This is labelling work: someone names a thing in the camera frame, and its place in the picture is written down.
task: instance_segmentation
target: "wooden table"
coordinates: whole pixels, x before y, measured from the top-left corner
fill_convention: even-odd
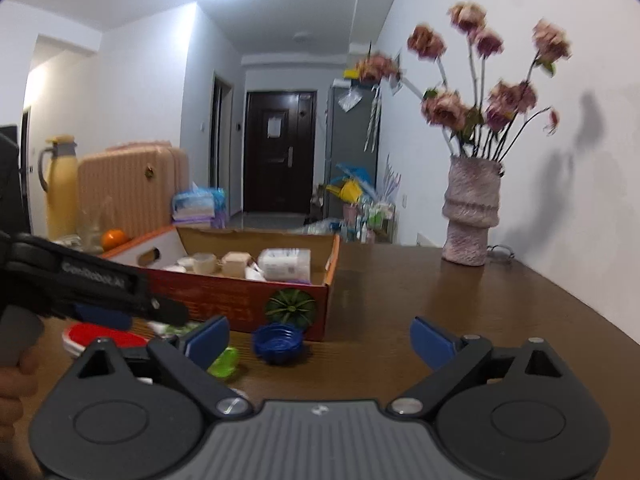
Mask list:
[[[612,442],[599,479],[637,480],[640,455],[640,346],[549,280],[514,262],[473,269],[448,264],[440,251],[345,244],[340,254],[325,343],[305,363],[269,367],[232,334],[242,367],[232,386],[254,402],[268,398],[378,398],[386,404],[428,370],[410,348],[408,328],[425,316],[456,334],[480,333],[497,346],[541,336],[555,347],[607,413]],[[41,394],[26,419],[68,367],[60,345],[64,322],[47,323],[40,343]],[[37,471],[18,427],[11,455],[15,479]]]

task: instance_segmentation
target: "bottle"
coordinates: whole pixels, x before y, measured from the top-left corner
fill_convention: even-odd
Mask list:
[[[58,240],[76,233],[78,221],[78,159],[76,142],[72,136],[47,139],[52,146],[40,152],[38,178],[46,193],[47,237]],[[42,169],[44,156],[50,153],[51,161],[46,178]]]

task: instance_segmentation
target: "human hand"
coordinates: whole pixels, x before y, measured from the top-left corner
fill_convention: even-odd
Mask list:
[[[22,418],[21,397],[31,397],[38,389],[38,360],[33,348],[25,350],[17,367],[0,368],[0,442],[11,440],[14,424]]]

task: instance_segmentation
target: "pink suitcase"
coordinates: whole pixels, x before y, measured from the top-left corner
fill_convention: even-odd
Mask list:
[[[108,197],[114,227],[132,238],[172,222],[171,200],[189,188],[189,159],[169,142],[132,142],[78,165],[80,209],[95,214]]]

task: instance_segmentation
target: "wall outlet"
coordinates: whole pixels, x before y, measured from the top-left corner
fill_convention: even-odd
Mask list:
[[[434,244],[422,233],[418,233],[418,239],[416,240],[415,244],[419,247],[435,247],[436,246],[436,244]]]

